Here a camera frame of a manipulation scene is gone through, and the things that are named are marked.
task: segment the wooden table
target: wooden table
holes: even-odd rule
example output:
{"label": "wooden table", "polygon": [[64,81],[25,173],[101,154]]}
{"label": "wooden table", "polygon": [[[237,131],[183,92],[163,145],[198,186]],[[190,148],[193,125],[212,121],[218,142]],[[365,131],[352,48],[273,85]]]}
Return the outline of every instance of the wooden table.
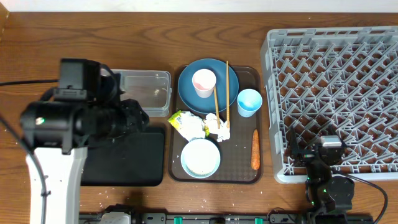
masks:
{"label": "wooden table", "polygon": [[[398,14],[197,14],[197,13],[16,13],[6,22],[0,43],[0,82],[58,77],[63,57],[88,58],[111,68],[166,70],[171,74],[199,58],[229,60],[261,73],[260,47],[270,29],[393,26]],[[19,116],[54,84],[0,88],[0,113],[21,133]],[[266,92],[261,90],[263,98]],[[139,211],[170,213],[267,213],[274,207],[308,208],[303,184],[278,184],[272,175],[268,109],[262,107],[264,175],[254,185],[176,182],[164,169],[157,187],[82,187],[80,210],[99,212],[124,203]],[[164,122],[165,119],[153,119]],[[165,164],[169,154],[167,125]],[[0,222],[28,223],[30,187],[25,154],[0,130]],[[398,181],[378,182],[389,194],[382,223],[398,218]],[[352,213],[379,215],[379,191],[356,184]]]}

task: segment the white wall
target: white wall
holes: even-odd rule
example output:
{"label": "white wall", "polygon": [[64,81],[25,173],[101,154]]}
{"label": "white wall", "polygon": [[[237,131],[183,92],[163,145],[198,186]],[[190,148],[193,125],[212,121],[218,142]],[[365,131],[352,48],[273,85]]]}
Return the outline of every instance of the white wall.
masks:
{"label": "white wall", "polygon": [[13,11],[398,12],[398,0],[0,0]]}

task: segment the pink cup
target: pink cup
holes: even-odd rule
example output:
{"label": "pink cup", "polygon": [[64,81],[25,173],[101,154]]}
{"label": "pink cup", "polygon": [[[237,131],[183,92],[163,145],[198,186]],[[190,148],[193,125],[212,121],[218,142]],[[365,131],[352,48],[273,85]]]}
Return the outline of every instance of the pink cup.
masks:
{"label": "pink cup", "polygon": [[192,84],[198,96],[208,98],[216,85],[216,75],[209,69],[201,69],[192,77]]}

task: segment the blue plate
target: blue plate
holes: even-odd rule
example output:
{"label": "blue plate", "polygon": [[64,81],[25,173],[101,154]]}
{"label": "blue plate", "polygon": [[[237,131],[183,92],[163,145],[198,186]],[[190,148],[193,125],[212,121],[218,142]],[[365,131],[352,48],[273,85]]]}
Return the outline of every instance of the blue plate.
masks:
{"label": "blue plate", "polygon": [[[182,71],[178,79],[178,93],[181,100],[191,110],[197,113],[215,113],[216,105],[214,101],[214,93],[208,98],[201,98],[197,95],[192,84],[193,74],[200,69],[209,69],[216,75],[217,82],[217,100],[218,111],[226,109],[226,64],[220,60],[206,58],[192,62],[184,71]],[[229,105],[231,105],[238,96],[239,83],[234,70],[229,67]]]}

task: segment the transparent container lid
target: transparent container lid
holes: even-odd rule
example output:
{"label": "transparent container lid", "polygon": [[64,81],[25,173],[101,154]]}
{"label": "transparent container lid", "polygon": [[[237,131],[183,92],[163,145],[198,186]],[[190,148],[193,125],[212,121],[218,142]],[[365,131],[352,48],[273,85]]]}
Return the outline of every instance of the transparent container lid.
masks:
{"label": "transparent container lid", "polygon": [[150,117],[169,115],[171,75],[166,71],[121,70],[120,89],[124,92],[121,100],[134,99]]}

